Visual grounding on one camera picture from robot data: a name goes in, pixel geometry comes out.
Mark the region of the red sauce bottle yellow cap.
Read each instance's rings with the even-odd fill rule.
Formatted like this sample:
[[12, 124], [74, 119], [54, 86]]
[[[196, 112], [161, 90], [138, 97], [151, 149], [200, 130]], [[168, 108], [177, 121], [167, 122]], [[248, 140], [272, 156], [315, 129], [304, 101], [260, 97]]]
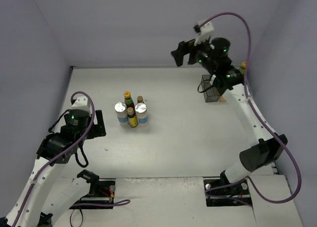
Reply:
[[244, 61], [244, 62], [242, 62], [241, 63], [241, 65], [240, 65], [240, 67], [239, 67], [239, 71], [240, 71], [240, 73], [242, 74], [242, 75], [244, 75], [245, 74], [245, 72], [246, 72], [246, 62]]

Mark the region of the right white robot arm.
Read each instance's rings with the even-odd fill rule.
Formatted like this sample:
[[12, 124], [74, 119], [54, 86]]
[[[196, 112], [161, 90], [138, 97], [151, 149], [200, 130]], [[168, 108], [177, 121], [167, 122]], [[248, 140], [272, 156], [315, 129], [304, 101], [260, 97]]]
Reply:
[[215, 38], [195, 44], [194, 40], [182, 41], [176, 50], [171, 52], [176, 65], [182, 66], [185, 55], [189, 55], [188, 64], [199, 63], [211, 75], [211, 86], [216, 88], [235, 111], [245, 133], [250, 147], [238, 156], [237, 162], [220, 174], [219, 187], [224, 193], [231, 193], [237, 187], [237, 182], [254, 171], [275, 162], [281, 155], [281, 144], [287, 144], [284, 134], [279, 135], [279, 141], [260, 123], [262, 115], [258, 108], [252, 109], [250, 99], [245, 94], [245, 82], [241, 72], [231, 64], [228, 57], [230, 42], [225, 38]]

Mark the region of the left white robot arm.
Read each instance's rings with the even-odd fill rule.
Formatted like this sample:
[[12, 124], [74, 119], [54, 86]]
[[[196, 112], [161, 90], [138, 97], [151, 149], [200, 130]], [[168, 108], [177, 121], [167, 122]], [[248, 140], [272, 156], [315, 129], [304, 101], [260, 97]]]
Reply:
[[58, 132], [49, 131], [36, 153], [32, 173], [12, 210], [0, 219], [2, 227], [37, 227], [53, 214], [44, 211], [45, 201], [72, 155], [84, 141], [106, 135], [103, 112], [66, 110]]

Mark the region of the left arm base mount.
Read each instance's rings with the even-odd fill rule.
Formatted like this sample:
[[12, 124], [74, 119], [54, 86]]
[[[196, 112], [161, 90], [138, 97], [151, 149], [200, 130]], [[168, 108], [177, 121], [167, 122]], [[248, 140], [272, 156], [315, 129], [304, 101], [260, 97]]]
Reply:
[[115, 194], [115, 179], [100, 178], [92, 171], [82, 170], [77, 178], [85, 180], [89, 191], [78, 199], [70, 209], [97, 210], [113, 209]]

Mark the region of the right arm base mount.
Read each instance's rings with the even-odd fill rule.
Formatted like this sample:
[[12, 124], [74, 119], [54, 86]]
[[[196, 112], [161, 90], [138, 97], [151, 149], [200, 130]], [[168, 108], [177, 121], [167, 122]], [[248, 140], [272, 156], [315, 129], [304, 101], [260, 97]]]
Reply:
[[220, 178], [203, 179], [207, 207], [253, 206], [249, 186], [244, 179], [236, 185], [222, 187]]

